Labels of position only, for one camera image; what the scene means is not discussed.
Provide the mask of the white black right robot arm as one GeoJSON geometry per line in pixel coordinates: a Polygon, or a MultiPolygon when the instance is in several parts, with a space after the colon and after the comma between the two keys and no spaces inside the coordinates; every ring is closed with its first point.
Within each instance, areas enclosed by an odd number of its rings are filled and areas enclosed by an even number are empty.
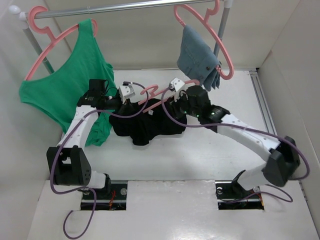
{"type": "Polygon", "coordinates": [[[239,120],[229,110],[211,104],[208,93],[199,85],[168,88],[174,92],[167,100],[174,121],[189,115],[197,118],[198,127],[207,128],[217,134],[231,138],[256,153],[264,162],[251,169],[242,170],[232,180],[232,193],[243,197],[255,187],[272,184],[284,187],[300,166],[300,158],[295,151],[296,143],[291,137],[278,137],[257,130],[239,120]]]}

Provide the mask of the black t shirt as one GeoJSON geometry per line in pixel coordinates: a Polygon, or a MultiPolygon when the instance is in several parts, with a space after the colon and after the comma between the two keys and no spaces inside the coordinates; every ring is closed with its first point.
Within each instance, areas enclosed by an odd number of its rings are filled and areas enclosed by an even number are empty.
{"type": "Polygon", "coordinates": [[[120,137],[131,137],[136,146],[145,146],[158,135],[182,134],[186,128],[174,123],[164,112],[161,105],[150,110],[150,113],[141,112],[132,118],[109,117],[109,123],[114,132],[120,137]]]}

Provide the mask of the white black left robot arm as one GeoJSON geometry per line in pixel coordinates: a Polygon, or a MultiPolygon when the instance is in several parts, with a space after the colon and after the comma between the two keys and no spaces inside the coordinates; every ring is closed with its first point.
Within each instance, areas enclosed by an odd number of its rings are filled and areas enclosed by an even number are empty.
{"type": "Polygon", "coordinates": [[[100,198],[111,194],[111,179],[92,170],[84,153],[86,141],[100,113],[119,110],[135,92],[131,82],[124,82],[114,96],[107,95],[103,79],[90,79],[88,90],[79,98],[73,120],[64,137],[46,152],[50,186],[75,186],[79,191],[94,189],[100,198]]]}

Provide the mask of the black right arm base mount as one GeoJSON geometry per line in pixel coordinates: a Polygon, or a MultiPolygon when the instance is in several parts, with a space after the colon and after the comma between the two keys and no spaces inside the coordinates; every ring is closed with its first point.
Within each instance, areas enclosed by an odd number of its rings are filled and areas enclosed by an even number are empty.
{"type": "Polygon", "coordinates": [[[245,190],[239,183],[241,171],[233,180],[215,182],[215,195],[218,210],[264,210],[262,196],[254,194],[254,190],[245,190]]]}

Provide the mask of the pink plastic hanger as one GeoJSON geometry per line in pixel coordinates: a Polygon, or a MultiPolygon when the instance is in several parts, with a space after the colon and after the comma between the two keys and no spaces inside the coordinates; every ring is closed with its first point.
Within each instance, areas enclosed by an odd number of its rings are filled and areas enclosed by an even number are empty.
{"type": "MultiPolygon", "coordinates": [[[[184,82],[185,82],[185,84],[187,86],[187,89],[190,87],[190,84],[194,84],[195,86],[199,86],[200,85],[200,82],[198,80],[196,80],[196,79],[191,79],[191,80],[187,80],[187,81],[184,81],[184,82]]],[[[185,95],[185,91],[181,91],[180,92],[180,97],[182,95],[185,95]]],[[[162,94],[165,93],[165,92],[166,92],[165,89],[159,90],[159,86],[157,84],[153,84],[153,85],[148,86],[145,89],[143,89],[140,94],[143,95],[145,93],[148,93],[148,100],[151,100],[151,99],[155,99],[158,96],[162,96],[162,94]]],[[[166,102],[168,100],[168,98],[174,96],[175,92],[174,91],[171,91],[171,92],[172,92],[172,94],[169,95],[167,98],[165,98],[163,100],[164,102],[166,102]]]]}

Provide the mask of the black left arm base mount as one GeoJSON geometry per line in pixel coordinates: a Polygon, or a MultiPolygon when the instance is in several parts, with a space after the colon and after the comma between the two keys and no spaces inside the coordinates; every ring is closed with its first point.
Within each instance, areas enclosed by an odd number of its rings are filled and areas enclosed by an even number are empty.
{"type": "MultiPolygon", "coordinates": [[[[128,181],[112,180],[110,191],[96,189],[96,211],[125,211],[127,208],[128,181]]],[[[94,195],[91,191],[83,192],[80,202],[82,211],[90,211],[94,206],[94,195]]]]}

